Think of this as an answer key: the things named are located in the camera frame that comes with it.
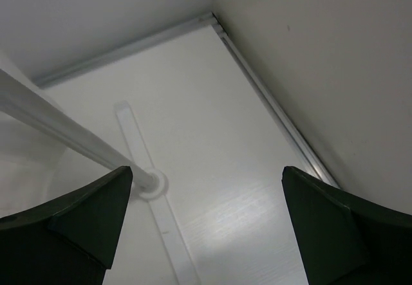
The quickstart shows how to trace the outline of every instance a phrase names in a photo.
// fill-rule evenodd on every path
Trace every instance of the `white ceiling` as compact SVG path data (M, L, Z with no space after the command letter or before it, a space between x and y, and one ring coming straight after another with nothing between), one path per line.
M212 0L0 0L0 48L29 77L211 10Z

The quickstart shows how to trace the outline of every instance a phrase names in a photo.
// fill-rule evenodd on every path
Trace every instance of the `white wall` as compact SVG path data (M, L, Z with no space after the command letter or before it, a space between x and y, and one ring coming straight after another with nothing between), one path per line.
M344 189L412 214L412 0L215 0Z
M169 179L202 285L307 284L281 186L283 167L302 165L211 27L47 93L126 156L113 105L131 104L154 165ZM105 172L68 150L51 190L58 196ZM176 284L147 203L129 202L104 282Z
M203 12L212 0L0 0L0 44L30 78Z
M0 68L56 106L2 51ZM48 188L64 150L65 146L55 140L0 112L0 217L48 199Z

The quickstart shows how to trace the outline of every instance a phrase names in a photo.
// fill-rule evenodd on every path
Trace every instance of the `white rod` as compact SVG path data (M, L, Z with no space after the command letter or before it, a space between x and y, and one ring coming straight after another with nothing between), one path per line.
M108 169L130 166L137 186L146 192L156 188L139 166L1 69L0 110Z

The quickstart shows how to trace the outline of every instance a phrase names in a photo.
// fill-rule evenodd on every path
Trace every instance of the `dark green plastic piece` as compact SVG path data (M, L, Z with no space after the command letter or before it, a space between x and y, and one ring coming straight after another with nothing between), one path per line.
M0 219L0 284L102 284L113 264L133 175L120 167Z
M310 285L412 284L412 216L295 167L282 184Z

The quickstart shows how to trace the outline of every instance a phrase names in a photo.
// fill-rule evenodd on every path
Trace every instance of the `white bracket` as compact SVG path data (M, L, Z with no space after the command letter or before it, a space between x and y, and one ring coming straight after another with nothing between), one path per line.
M169 255L179 285L200 285L196 269L186 249L183 237L165 195L165 191L167 190L166 178L153 166L153 161L145 146L143 136L129 104L126 101L116 103L115 114L133 160L139 166L146 168L146 171L155 176L161 183L158 187L159 191L157 194L151 196L143 192L140 193L140 197L150 199L149 205L154 220L162 236L165 249Z

